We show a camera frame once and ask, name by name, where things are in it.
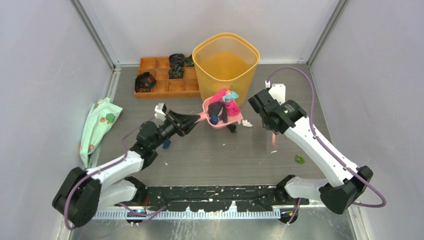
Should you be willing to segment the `pink hand brush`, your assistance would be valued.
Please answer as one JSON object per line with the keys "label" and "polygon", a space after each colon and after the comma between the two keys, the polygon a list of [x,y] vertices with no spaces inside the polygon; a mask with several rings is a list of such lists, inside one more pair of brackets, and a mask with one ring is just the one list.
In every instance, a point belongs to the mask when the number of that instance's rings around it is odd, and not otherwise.
{"label": "pink hand brush", "polygon": [[272,134],[271,144],[272,144],[273,147],[276,146],[276,134],[275,133]]}

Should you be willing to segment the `pink plastic dustpan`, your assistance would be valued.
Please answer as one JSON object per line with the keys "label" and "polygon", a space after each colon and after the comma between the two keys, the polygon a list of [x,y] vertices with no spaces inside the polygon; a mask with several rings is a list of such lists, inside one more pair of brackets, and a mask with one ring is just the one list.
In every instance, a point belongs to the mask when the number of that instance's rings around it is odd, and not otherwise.
{"label": "pink plastic dustpan", "polygon": [[218,122],[216,124],[212,123],[211,119],[212,117],[209,114],[209,105],[210,105],[210,99],[211,97],[207,98],[206,100],[203,101],[202,103],[202,112],[200,112],[199,115],[199,119],[195,121],[195,123],[200,123],[203,121],[206,121],[212,128],[215,129],[221,129],[224,128],[230,124],[241,124],[243,118],[243,115],[241,112],[239,112],[236,115],[227,115],[227,122],[224,122],[221,118],[222,116],[222,112],[223,110],[221,109],[219,114],[217,115],[218,117]]}

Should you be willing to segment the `dark blue paper scrap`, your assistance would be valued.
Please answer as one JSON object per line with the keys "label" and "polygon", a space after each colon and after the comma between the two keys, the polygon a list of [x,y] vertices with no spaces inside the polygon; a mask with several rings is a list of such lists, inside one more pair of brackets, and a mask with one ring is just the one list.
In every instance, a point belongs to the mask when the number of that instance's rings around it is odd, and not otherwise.
{"label": "dark blue paper scrap", "polygon": [[212,125],[217,125],[220,121],[220,117],[216,114],[210,115],[210,123]]}

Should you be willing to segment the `teal paper scrap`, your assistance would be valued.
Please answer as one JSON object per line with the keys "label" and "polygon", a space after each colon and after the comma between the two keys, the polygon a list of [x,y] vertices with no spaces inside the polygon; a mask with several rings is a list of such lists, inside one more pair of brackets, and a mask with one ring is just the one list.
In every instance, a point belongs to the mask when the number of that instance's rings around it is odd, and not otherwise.
{"label": "teal paper scrap", "polygon": [[235,91],[227,91],[225,95],[222,97],[222,101],[225,103],[229,103],[232,100],[236,100],[239,98],[239,95]]}

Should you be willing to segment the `yellow mesh waste basket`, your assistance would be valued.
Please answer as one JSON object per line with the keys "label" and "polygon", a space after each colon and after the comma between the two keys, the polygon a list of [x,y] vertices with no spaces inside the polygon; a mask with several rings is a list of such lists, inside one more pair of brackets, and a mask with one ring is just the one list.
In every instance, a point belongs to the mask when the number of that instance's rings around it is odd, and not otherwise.
{"label": "yellow mesh waste basket", "polygon": [[227,89],[236,92],[237,105],[243,105],[260,61],[251,43],[234,33],[219,33],[195,47],[192,59],[203,101]]}

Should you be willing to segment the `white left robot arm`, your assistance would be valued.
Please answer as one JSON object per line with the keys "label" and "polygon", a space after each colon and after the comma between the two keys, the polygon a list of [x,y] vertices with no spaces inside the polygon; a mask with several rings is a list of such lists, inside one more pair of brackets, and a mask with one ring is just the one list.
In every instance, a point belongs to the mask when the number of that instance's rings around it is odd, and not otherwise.
{"label": "white left robot arm", "polygon": [[69,230],[82,227],[98,210],[121,202],[141,206],[146,200],[145,185],[130,181],[128,176],[149,167],[158,156],[158,147],[173,135],[187,135],[200,118],[200,114],[169,110],[161,125],[151,119],[143,122],[134,145],[122,156],[94,168],[73,168],[52,200],[65,226]]}

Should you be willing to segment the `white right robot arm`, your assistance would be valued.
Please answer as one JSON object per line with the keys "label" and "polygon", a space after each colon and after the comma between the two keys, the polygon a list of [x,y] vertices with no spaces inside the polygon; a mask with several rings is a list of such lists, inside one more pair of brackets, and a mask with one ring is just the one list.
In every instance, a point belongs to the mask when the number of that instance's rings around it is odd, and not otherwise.
{"label": "white right robot arm", "polygon": [[316,127],[295,101],[279,102],[263,89],[248,99],[266,130],[283,134],[296,143],[322,171],[324,179],[288,175],[279,184],[277,198],[291,205],[297,198],[321,201],[330,211],[342,214],[366,190],[374,173],[345,158]]}

